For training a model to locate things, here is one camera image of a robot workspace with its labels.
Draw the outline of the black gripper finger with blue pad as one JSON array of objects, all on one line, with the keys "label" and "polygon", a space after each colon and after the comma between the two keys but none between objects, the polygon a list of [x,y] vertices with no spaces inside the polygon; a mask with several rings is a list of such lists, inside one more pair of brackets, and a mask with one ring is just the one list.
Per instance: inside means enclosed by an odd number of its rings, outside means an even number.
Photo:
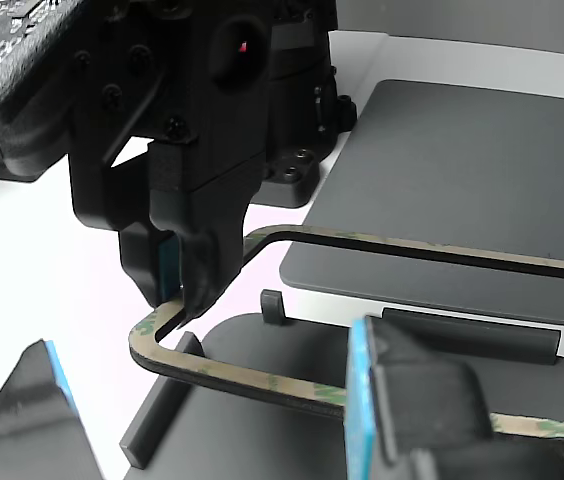
[{"label": "black gripper finger with blue pad", "polygon": [[121,265],[155,308],[181,290],[180,245],[170,231],[136,222],[119,233]]}]

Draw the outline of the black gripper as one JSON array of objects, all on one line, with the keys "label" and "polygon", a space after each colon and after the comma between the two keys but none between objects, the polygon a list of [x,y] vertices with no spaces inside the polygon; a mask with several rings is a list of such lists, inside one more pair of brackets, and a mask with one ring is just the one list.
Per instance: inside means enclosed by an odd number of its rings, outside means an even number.
[{"label": "black gripper", "polygon": [[272,5],[130,1],[99,27],[74,109],[73,208],[85,225],[175,233],[183,321],[242,268],[261,186]]}]

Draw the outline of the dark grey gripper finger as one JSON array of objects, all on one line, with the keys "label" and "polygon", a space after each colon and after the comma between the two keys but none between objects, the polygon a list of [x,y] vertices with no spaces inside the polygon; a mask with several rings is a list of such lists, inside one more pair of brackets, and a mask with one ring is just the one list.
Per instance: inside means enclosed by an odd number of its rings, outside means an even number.
[{"label": "dark grey gripper finger", "polygon": [[371,317],[353,322],[346,372],[350,479],[564,479],[564,454],[497,439],[476,374]]},{"label": "dark grey gripper finger", "polygon": [[0,479],[100,479],[55,345],[21,354],[0,389]]}]

